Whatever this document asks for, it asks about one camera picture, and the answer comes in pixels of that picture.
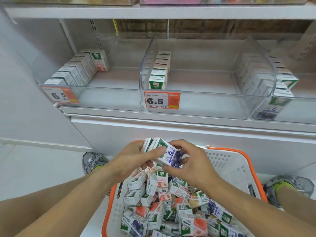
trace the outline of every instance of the number 6 label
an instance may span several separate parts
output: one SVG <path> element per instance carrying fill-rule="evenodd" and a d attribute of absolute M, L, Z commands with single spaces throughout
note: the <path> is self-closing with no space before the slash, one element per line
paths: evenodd
<path fill-rule="evenodd" d="M 50 87 L 42 86 L 46 95 L 54 102 L 58 103 L 79 103 L 76 95 L 70 89 L 70 87 Z"/>
<path fill-rule="evenodd" d="M 179 92 L 144 91 L 147 108 L 179 109 Z"/>

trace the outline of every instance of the gray sneaker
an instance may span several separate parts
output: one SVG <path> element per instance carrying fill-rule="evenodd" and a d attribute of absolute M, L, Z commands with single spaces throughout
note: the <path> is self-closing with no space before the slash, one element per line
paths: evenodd
<path fill-rule="evenodd" d="M 97 166 L 104 166 L 109 160 L 101 153 L 86 152 L 82 156 L 82 168 L 84 174 L 89 174 Z"/>
<path fill-rule="evenodd" d="M 279 175 L 270 179 L 266 184 L 264 184 L 263 189 L 266 192 L 267 199 L 270 204 L 280 208 L 281 204 L 277 200 L 275 190 L 273 185 L 277 182 L 285 181 L 291 184 L 295 189 L 301 192 L 303 195 L 310 197 L 314 192 L 314 184 L 310 179 L 306 179 L 300 176 L 290 176 L 290 175 Z"/>

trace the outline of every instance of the pink package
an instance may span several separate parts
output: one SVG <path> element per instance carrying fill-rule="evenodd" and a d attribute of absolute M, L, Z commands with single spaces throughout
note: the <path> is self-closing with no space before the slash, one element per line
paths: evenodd
<path fill-rule="evenodd" d="M 199 4 L 201 0 L 144 0 L 145 4 L 161 5 L 161 4 Z"/>

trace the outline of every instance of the floor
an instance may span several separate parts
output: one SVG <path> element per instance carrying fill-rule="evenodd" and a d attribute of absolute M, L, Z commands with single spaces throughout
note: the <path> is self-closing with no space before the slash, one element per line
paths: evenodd
<path fill-rule="evenodd" d="M 0 201 L 26 195 L 83 176 L 83 152 L 0 143 Z M 262 183 L 272 176 L 258 174 Z M 316 200 L 316 191 L 312 195 Z M 101 236 L 105 199 L 81 237 Z"/>

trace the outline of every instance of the white plastic basket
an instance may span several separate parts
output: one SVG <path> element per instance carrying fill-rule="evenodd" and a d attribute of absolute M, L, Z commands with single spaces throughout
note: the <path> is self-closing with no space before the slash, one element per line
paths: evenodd
<path fill-rule="evenodd" d="M 210 146 L 199 147 L 205 150 L 207 157 L 221 178 L 238 189 L 268 202 L 251 160 L 244 152 L 227 148 L 212 148 Z M 128 192 L 127 183 L 131 178 L 132 175 L 123 182 L 122 186 L 117 184 L 111 189 L 102 226 L 102 237 L 126 236 L 123 231 L 120 231 L 120 225 L 124 211 L 123 197 Z"/>

